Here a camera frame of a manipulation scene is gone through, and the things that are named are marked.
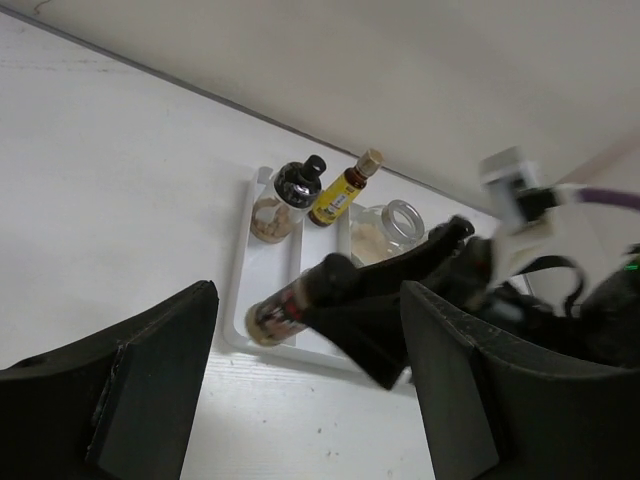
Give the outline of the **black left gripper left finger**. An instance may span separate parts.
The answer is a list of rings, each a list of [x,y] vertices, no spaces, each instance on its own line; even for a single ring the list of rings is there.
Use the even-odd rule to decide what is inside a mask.
[[[218,307],[198,281],[2,370],[2,478],[179,478]]]

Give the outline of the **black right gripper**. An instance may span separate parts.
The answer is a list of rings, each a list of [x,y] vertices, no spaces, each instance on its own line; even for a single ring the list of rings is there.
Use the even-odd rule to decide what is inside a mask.
[[[628,260],[581,299],[585,270],[573,259],[544,255],[516,270],[517,275],[567,268],[574,289],[557,315],[545,301],[521,293],[509,281],[489,285],[493,242],[472,237],[439,266],[439,296],[518,338],[579,359],[633,369],[639,366],[639,246]]]

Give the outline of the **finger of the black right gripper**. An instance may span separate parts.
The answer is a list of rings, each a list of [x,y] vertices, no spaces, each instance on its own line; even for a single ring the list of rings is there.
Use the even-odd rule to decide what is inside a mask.
[[[306,310],[304,324],[333,343],[378,386],[393,389],[409,364],[400,317],[402,284],[425,280],[474,233],[469,220],[451,217],[412,250],[361,268],[347,295]]]

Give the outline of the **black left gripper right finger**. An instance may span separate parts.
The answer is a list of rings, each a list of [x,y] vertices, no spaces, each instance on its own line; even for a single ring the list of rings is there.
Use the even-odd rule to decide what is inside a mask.
[[[416,282],[401,321],[439,479],[635,479],[639,374],[542,348]]]

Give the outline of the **dark spice bottle front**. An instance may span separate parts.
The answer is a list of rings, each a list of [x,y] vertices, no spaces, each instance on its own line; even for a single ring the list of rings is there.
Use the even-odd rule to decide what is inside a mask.
[[[359,279],[358,268],[343,254],[331,253],[313,268],[266,299],[251,306],[245,315],[250,338],[272,347],[305,330],[303,314],[344,297]]]

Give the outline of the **glass jar with metal rim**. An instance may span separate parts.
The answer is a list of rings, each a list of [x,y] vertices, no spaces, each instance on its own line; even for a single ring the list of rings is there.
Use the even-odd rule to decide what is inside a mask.
[[[412,205],[396,199],[358,213],[350,235],[352,261],[364,267],[412,250],[423,240],[425,225]]]

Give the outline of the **yellow label sauce bottle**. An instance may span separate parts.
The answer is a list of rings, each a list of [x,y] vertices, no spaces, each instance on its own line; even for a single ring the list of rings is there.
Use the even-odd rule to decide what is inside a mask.
[[[347,168],[319,195],[308,213],[310,221],[319,227],[332,225],[347,211],[383,162],[378,150],[368,149],[353,167]]]

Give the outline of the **brown granule black cap shaker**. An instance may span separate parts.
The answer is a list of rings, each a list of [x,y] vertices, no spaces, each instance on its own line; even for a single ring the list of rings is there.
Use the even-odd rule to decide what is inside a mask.
[[[283,241],[309,212],[322,191],[326,163],[319,155],[305,162],[289,162],[269,180],[254,202],[250,231],[259,240]]]

